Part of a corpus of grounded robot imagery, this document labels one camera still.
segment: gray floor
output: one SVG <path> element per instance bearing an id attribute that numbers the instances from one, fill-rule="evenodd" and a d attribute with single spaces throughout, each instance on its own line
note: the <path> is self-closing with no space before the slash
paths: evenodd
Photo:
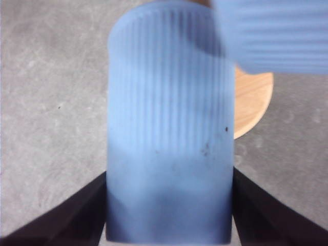
<path id="1" fill-rule="evenodd" d="M 107 35 L 142 2 L 2 1 L 2 235 L 106 169 Z M 326 229 L 327 127 L 328 76 L 276 74 L 266 115 L 235 146 L 237 168 Z"/>

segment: wooden surface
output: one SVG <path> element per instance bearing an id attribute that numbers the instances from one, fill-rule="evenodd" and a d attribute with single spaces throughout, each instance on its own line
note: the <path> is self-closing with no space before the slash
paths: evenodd
<path id="1" fill-rule="evenodd" d="M 246 74 L 236 68 L 235 133 L 237 139 L 263 117 L 273 91 L 273 74 Z"/>

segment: light blue fabric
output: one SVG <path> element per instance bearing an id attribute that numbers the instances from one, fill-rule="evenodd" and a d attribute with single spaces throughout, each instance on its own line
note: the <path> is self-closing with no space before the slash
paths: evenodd
<path id="1" fill-rule="evenodd" d="M 228 243 L 234 68 L 209 8 L 159 1 L 109 38 L 107 238 Z"/>
<path id="2" fill-rule="evenodd" d="M 220 37 L 249 73 L 328 73 L 327 0 L 213 0 Z"/>

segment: dark stain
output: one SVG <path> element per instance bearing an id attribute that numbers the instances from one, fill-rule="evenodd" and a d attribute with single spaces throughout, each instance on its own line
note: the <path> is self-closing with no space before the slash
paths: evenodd
<path id="1" fill-rule="evenodd" d="M 208 156 L 209 155 L 209 153 L 210 153 L 210 145 L 209 145 L 208 142 L 205 144 L 205 147 L 200 150 L 200 152 L 202 153 L 203 156 Z"/>

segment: concrete floor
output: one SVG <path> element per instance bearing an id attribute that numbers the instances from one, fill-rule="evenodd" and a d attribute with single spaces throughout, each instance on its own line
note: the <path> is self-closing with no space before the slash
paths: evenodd
<path id="1" fill-rule="evenodd" d="M 2 1 L 3 236 L 106 169 L 107 35 L 144 2 Z M 276 74 L 266 115 L 235 142 L 237 168 L 325 229 L 327 127 L 328 76 Z"/>

